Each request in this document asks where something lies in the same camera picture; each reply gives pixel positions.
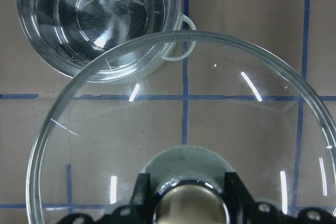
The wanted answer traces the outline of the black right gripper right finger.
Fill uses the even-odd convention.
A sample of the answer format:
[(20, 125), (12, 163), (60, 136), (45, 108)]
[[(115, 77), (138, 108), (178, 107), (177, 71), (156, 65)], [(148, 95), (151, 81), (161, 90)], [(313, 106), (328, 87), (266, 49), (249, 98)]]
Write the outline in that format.
[(247, 223), (255, 201), (236, 172), (224, 176), (224, 202), (230, 223)]

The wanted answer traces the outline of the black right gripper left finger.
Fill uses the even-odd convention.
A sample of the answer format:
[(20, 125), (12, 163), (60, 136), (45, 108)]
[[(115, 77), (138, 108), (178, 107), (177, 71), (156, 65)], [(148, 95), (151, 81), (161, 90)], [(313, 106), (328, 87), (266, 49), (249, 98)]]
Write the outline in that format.
[(130, 204), (136, 210), (141, 223), (154, 223), (158, 195), (152, 191), (150, 173), (137, 176)]

